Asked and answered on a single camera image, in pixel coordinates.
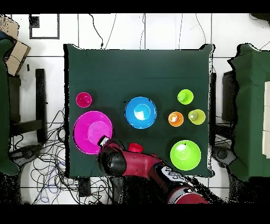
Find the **magenta bowl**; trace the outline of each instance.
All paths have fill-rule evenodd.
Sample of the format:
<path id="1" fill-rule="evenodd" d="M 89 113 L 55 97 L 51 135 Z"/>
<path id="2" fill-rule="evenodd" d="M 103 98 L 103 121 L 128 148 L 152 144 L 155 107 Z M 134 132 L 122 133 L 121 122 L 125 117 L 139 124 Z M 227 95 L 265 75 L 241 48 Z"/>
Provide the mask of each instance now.
<path id="1" fill-rule="evenodd" d="M 89 111 L 81 115 L 73 127 L 73 140 L 86 154 L 98 154 L 98 141 L 102 136 L 112 137 L 111 120 L 102 112 Z"/>

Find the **orange cup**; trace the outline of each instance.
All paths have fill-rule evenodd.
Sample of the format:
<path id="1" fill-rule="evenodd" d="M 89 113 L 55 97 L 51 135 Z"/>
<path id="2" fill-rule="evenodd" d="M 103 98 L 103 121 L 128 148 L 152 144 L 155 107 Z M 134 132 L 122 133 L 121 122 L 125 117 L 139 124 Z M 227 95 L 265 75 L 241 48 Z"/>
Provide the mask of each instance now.
<path id="1" fill-rule="evenodd" d="M 184 122 L 184 117 L 180 112 L 172 112 L 168 117 L 169 123 L 173 127 L 179 127 Z"/>

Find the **magenta cup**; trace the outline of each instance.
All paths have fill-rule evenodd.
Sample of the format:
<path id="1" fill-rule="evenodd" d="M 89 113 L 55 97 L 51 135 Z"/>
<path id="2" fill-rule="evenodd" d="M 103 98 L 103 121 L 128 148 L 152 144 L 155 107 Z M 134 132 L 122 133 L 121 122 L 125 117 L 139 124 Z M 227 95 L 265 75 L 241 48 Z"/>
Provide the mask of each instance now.
<path id="1" fill-rule="evenodd" d="M 79 107 L 88 107 L 92 102 L 92 97 L 87 92 L 81 92 L 76 97 L 76 103 Z"/>
<path id="2" fill-rule="evenodd" d="M 99 111 L 89 111 L 81 115 L 73 128 L 73 140 L 77 148 L 86 154 L 98 154 L 101 137 L 112 137 L 111 120 Z"/>

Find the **cup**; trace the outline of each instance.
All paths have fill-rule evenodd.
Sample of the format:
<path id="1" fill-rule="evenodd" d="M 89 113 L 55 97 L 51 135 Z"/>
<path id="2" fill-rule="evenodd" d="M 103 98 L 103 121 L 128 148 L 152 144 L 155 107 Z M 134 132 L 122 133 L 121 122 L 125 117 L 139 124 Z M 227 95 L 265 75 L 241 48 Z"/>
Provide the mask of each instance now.
<path id="1" fill-rule="evenodd" d="M 179 127 L 184 122 L 184 117 L 180 112 L 172 112 L 168 117 L 169 124 L 173 127 Z"/>
<path id="2" fill-rule="evenodd" d="M 92 103 L 92 97 L 87 92 L 81 92 L 76 97 L 76 103 L 79 107 L 88 107 Z"/>
<path id="3" fill-rule="evenodd" d="M 183 89 L 177 95 L 177 100 L 184 105 L 190 104 L 193 98 L 193 93 L 189 89 Z"/>
<path id="4" fill-rule="evenodd" d="M 188 119 L 195 125 L 201 125 L 205 121 L 206 116 L 202 110 L 196 109 L 188 113 Z"/>

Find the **lime green bowl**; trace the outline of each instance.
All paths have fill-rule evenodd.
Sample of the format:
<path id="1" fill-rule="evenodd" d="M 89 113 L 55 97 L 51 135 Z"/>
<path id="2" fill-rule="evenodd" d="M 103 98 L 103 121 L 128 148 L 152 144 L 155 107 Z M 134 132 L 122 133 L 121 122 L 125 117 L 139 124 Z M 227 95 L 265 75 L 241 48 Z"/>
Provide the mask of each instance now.
<path id="1" fill-rule="evenodd" d="M 177 95 L 177 100 L 184 105 L 190 104 L 193 101 L 193 93 L 189 89 L 183 89 Z"/>
<path id="2" fill-rule="evenodd" d="M 200 163 L 200 148 L 190 140 L 179 141 L 171 148 L 170 158 L 176 168 L 192 170 Z"/>

